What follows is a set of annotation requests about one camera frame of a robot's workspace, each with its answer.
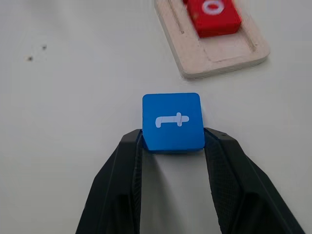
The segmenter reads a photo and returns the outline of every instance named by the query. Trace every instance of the blue cube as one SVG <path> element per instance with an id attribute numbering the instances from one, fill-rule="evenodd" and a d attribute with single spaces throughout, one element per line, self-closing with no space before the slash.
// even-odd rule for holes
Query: blue cube
<path id="1" fill-rule="evenodd" d="M 199 95 L 145 95 L 143 137 L 145 148 L 155 153 L 202 149 L 205 137 Z"/>

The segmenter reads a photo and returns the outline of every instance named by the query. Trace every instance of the red cube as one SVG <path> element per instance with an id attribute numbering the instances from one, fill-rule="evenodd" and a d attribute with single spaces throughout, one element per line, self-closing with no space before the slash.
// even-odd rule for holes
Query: red cube
<path id="1" fill-rule="evenodd" d="M 242 22 L 232 0 L 188 0 L 187 10 L 200 38 L 236 33 Z"/>

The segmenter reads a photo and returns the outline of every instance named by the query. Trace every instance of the white background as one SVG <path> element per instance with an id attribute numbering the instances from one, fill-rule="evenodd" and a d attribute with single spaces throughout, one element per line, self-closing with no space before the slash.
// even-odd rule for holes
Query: white background
<path id="1" fill-rule="evenodd" d="M 1 0 L 0 233 L 75 233 L 95 175 L 141 128 L 143 95 L 174 92 L 199 93 L 205 126 L 239 141 L 311 233 L 312 1 L 248 9 L 269 59 L 186 81 L 152 0 Z M 171 233 L 219 233 L 203 156 L 155 161 L 164 184 L 143 185 L 159 196 L 143 200 L 142 233 L 166 215 Z"/>

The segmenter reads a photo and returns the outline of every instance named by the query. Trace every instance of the white number 0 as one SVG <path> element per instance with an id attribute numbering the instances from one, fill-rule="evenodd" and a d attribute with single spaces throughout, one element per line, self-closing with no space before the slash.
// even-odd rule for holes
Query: white number 0
<path id="1" fill-rule="evenodd" d="M 217 8 L 210 8 L 211 5 L 217 6 Z M 203 3 L 202 10 L 208 15 L 216 16 L 224 10 L 224 4 L 221 0 L 207 0 Z"/>

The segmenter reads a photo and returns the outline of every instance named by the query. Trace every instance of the wooden board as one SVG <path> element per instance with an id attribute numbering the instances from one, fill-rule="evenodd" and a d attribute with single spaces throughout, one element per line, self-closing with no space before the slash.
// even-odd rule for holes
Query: wooden board
<path id="1" fill-rule="evenodd" d="M 263 62 L 270 48 L 253 19 L 241 8 L 237 33 L 200 39 L 182 0 L 155 0 L 155 8 L 184 78 L 208 77 Z"/>

